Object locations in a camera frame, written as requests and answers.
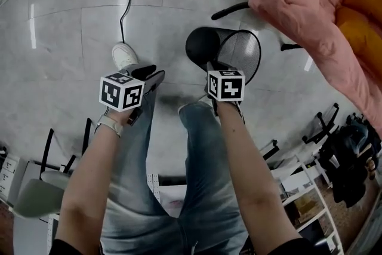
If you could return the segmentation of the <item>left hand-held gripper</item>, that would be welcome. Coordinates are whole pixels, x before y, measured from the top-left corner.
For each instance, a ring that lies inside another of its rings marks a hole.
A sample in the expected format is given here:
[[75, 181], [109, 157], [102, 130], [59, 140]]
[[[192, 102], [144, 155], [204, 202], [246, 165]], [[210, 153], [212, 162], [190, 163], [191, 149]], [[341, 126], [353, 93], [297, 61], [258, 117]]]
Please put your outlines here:
[[130, 111], [127, 124], [134, 125], [165, 78], [164, 70], [155, 71], [154, 64], [136, 64], [101, 77], [99, 102], [117, 113]]

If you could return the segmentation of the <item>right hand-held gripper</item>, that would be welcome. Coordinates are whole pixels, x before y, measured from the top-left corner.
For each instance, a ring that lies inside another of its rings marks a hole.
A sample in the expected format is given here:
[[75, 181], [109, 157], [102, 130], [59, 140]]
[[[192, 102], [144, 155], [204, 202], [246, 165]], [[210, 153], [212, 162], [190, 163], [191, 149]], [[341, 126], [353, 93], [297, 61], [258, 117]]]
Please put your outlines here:
[[225, 102], [233, 105], [238, 113], [242, 115], [240, 104], [244, 100], [245, 75], [243, 71], [236, 70], [235, 67], [217, 62], [218, 70], [215, 70], [215, 63], [207, 63], [207, 97], [212, 101], [214, 115], [217, 113], [217, 102]]

